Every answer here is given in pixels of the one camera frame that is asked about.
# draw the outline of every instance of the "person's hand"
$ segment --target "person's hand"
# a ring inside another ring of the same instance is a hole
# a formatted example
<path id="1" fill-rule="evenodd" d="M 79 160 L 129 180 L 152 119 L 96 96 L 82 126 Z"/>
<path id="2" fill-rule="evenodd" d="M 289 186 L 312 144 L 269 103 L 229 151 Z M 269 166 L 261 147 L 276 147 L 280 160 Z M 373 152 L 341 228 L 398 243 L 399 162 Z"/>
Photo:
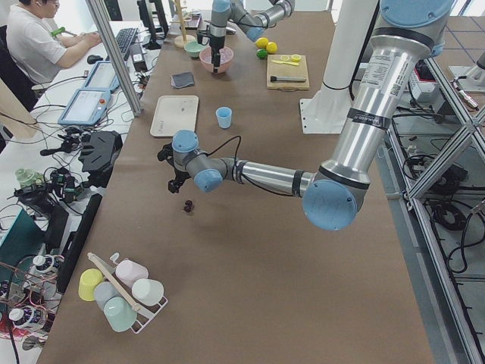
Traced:
<path id="1" fill-rule="evenodd" d="M 96 32 L 82 34 L 80 36 L 83 37 L 83 42 L 86 42 L 90 48 L 97 46 L 99 43 L 101 43 L 101 37 Z"/>

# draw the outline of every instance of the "white t-shirt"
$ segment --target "white t-shirt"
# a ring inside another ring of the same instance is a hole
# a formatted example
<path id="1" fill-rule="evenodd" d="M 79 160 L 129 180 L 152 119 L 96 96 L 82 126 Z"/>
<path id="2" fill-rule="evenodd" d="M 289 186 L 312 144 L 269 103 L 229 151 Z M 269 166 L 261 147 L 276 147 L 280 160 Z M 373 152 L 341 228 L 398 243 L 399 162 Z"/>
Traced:
<path id="1" fill-rule="evenodd" d="M 42 19 L 17 5 L 7 19 L 7 46 L 17 66 L 34 83 L 51 82 L 62 67 L 56 62 L 66 48 L 51 36 Z"/>

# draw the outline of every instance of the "person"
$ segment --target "person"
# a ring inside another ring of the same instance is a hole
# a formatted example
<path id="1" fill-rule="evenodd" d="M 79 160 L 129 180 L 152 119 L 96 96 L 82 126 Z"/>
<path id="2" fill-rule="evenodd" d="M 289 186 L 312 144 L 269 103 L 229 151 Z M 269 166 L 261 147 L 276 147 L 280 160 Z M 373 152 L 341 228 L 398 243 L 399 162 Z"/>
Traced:
<path id="1" fill-rule="evenodd" d="M 71 67 L 101 42 L 97 33 L 54 38 L 42 19 L 52 19 L 58 9 L 58 0 L 19 0 L 10 8 L 8 51 L 36 84 L 51 82 L 60 69 Z"/>

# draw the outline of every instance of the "robotic arm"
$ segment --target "robotic arm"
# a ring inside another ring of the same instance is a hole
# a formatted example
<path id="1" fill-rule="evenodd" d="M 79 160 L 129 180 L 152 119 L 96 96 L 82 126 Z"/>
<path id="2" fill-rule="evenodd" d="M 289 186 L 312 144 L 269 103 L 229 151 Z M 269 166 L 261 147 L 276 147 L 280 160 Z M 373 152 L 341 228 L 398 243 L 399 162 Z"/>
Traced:
<path id="1" fill-rule="evenodd" d="M 197 136 L 182 130 L 158 154 L 175 169 L 178 192 L 194 178 L 204 192 L 224 179 L 302 197 L 307 218 L 326 230 L 351 224 L 371 183 L 368 169 L 415 64 L 440 53 L 453 0 L 382 0 L 371 36 L 373 54 L 330 159 L 314 173 L 234 158 L 209 158 Z"/>
<path id="2" fill-rule="evenodd" d="M 214 0 L 212 3 L 211 25 L 197 32 L 197 41 L 202 44 L 204 37 L 209 38 L 211 63 L 214 69 L 221 65 L 220 50 L 226 39 L 227 21 L 233 20 L 241 30 L 255 42 L 268 27 L 279 20 L 291 16 L 295 0 L 270 0 L 273 7 L 252 16 L 243 7 L 241 0 Z"/>

